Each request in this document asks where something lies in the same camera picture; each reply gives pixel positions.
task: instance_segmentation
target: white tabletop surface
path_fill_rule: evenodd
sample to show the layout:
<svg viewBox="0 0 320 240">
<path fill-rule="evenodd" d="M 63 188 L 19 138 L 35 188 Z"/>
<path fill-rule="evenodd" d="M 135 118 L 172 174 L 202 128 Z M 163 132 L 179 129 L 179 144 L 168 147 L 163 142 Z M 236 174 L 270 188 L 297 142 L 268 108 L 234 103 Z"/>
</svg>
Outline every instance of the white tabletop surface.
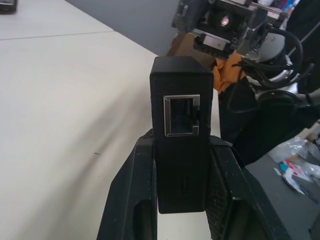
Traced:
<svg viewBox="0 0 320 240">
<path fill-rule="evenodd" d="M 0 15 L 0 239 L 95 240 L 113 178 L 152 127 L 156 55 L 63 0 L 20 2 Z M 158 239 L 209 240 L 206 215 L 159 214 Z"/>
</svg>

